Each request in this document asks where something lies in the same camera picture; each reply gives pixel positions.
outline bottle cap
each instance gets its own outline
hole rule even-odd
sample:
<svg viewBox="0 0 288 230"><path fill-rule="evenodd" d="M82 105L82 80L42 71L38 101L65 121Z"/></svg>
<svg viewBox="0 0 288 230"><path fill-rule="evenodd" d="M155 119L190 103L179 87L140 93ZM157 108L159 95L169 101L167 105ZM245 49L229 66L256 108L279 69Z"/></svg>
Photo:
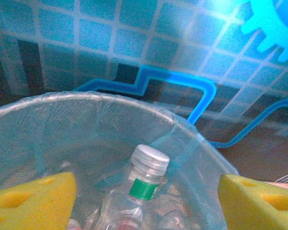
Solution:
<svg viewBox="0 0 288 230"><path fill-rule="evenodd" d="M169 157L148 145L138 145L131 156L131 162L141 170L156 176L167 171Z"/></svg>

